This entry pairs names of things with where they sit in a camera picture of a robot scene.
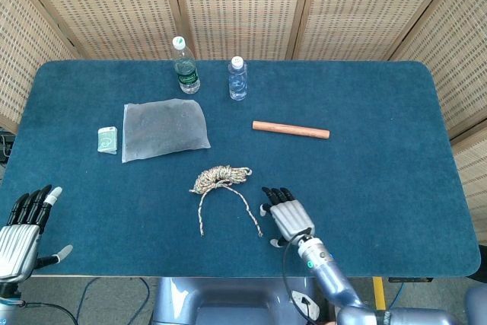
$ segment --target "small box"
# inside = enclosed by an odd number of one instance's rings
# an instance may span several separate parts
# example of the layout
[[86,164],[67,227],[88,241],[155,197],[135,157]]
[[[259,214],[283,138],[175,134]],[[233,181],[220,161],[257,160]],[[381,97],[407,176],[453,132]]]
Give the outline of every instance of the small box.
[[98,151],[116,154],[116,127],[103,127],[98,130]]

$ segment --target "blue felt tablecloth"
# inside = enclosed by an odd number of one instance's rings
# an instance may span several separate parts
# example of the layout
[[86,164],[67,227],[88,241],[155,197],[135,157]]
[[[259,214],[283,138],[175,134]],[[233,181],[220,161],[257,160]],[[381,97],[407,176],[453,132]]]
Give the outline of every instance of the blue felt tablecloth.
[[[280,276],[270,217],[258,238],[244,204],[198,174],[251,167],[235,186],[258,215],[262,185],[286,186],[306,207],[349,276],[463,276],[479,265],[472,222],[431,75],[417,62],[249,62],[249,93],[228,96],[227,63],[198,63],[194,95],[170,62],[49,62],[37,73],[0,191],[15,199],[47,183],[64,192],[40,254],[73,244],[44,274]],[[201,105],[210,149],[121,162],[123,105],[171,98]],[[264,120],[329,129],[329,140],[259,132]],[[97,130],[118,129],[117,155],[97,152]],[[307,275],[294,253],[290,276]]]

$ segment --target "cable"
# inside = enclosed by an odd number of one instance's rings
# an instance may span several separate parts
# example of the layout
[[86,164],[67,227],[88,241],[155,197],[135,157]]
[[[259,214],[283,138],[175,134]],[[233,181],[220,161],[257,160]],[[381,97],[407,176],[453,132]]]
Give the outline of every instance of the cable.
[[[79,320],[79,315],[81,313],[81,307],[83,306],[83,302],[84,302],[84,297],[86,295],[86,292],[88,290],[88,287],[90,287],[91,284],[93,284],[94,282],[96,282],[98,279],[100,279],[100,277],[96,277],[96,278],[93,278],[91,281],[89,281],[86,286],[84,287],[84,290],[83,290],[83,295],[81,295],[81,300],[79,302],[79,305],[78,305],[78,311],[76,311],[76,320]],[[147,304],[148,300],[149,300],[149,296],[151,294],[151,290],[149,288],[149,285],[147,284],[147,282],[143,279],[143,278],[139,278],[142,283],[144,283],[145,287],[147,288],[147,295],[145,296],[145,300],[144,302],[142,303],[141,307],[133,314],[132,318],[130,319],[128,325],[130,325],[133,320],[135,320],[137,318],[137,316],[140,314],[140,312],[142,311],[142,309],[145,307],[145,305]]]
[[294,298],[292,297],[291,289],[289,288],[288,284],[288,278],[286,277],[286,256],[288,255],[288,250],[289,247],[291,246],[292,242],[296,237],[302,234],[308,234],[309,229],[307,228],[306,230],[298,232],[295,236],[292,237],[292,239],[288,242],[286,245],[286,248],[284,249],[284,253],[282,254],[282,280],[284,281],[284,286],[286,287],[286,292],[288,293],[289,298],[292,300],[292,303],[296,307],[296,310],[298,310],[299,314],[311,325],[317,325],[317,323],[309,316],[307,316],[301,308],[298,306]]
[[81,300],[79,301],[78,310],[76,311],[76,320],[79,320],[79,314],[81,313],[81,306],[83,306],[84,296],[86,295],[86,291],[91,283],[96,282],[100,277],[93,278],[88,284],[84,287],[83,295],[81,295]]
[[2,137],[2,144],[3,144],[3,146],[2,146],[2,147],[3,147],[3,155],[4,155],[4,156],[6,156],[7,158],[9,158],[9,157],[10,157],[10,153],[7,155],[7,152],[6,152],[6,150],[5,150],[5,145],[6,145],[6,143],[5,143],[5,136],[3,136],[3,135],[0,135],[0,136]]
[[308,302],[306,302],[306,315],[308,317],[310,317],[310,304]]
[[24,302],[21,299],[14,299],[11,298],[3,298],[0,297],[0,304],[4,304],[5,306],[24,306]]
[[147,282],[143,278],[139,277],[139,279],[142,281],[142,283],[144,283],[145,287],[147,288],[147,296],[145,296],[145,300],[142,303],[141,307],[138,308],[137,312],[135,312],[134,316],[132,316],[132,319],[130,319],[130,321],[127,325],[130,325],[133,322],[133,320],[135,320],[135,318],[138,316],[138,314],[140,314],[140,312],[142,311],[144,306],[149,301],[149,296],[151,295],[151,289],[149,288],[149,285],[147,284]]
[[74,325],[79,325],[77,320],[73,316],[73,314],[71,312],[69,312],[68,310],[66,310],[63,306],[59,306],[58,304],[45,304],[43,302],[26,302],[23,307],[52,307],[52,308],[57,308],[58,310],[61,310],[62,312],[67,314],[71,318]]
[[389,308],[393,308],[393,306],[396,304],[396,302],[401,297],[401,294],[403,293],[404,285],[405,285],[405,282],[403,282],[402,285],[399,287],[399,291],[396,293],[396,297],[394,297],[393,301],[390,303]]

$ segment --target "woven panel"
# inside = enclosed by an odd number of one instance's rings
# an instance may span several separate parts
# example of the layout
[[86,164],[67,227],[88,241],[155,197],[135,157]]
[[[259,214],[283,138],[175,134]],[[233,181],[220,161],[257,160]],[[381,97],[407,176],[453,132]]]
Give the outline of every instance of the woven panel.
[[454,157],[477,238],[487,244],[487,132],[482,134],[482,139]]
[[169,0],[49,0],[96,59],[168,59],[177,34]]
[[284,59],[297,0],[185,0],[201,59]]
[[75,55],[31,0],[0,0],[0,10],[0,114],[15,130],[39,66]]
[[430,68],[452,129],[487,107],[487,0],[441,0],[433,9],[394,58]]
[[298,59],[383,59],[424,0],[311,0]]

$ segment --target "floor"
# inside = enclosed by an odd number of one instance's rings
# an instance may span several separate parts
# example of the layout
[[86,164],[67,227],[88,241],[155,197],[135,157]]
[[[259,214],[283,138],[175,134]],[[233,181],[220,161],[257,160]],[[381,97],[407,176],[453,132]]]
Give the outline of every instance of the floor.
[[[90,278],[39,278],[33,277],[21,286],[23,299],[59,304],[73,314]],[[150,295],[142,312],[133,320],[132,325],[148,325],[154,298],[157,291],[157,279],[146,278]],[[371,279],[352,279],[357,292],[371,306],[374,305],[374,291]],[[462,323],[466,323],[463,309],[463,296],[468,288],[479,285],[468,278],[435,279],[432,283],[408,283],[397,307],[440,308],[455,314]],[[396,283],[384,283],[387,303],[389,304],[399,288]],[[137,278],[102,278],[94,282],[87,290],[80,311],[79,323],[120,325],[128,324],[133,314],[144,302],[147,288]],[[18,323],[26,325],[70,325],[69,318],[52,308],[26,308],[19,311]]]

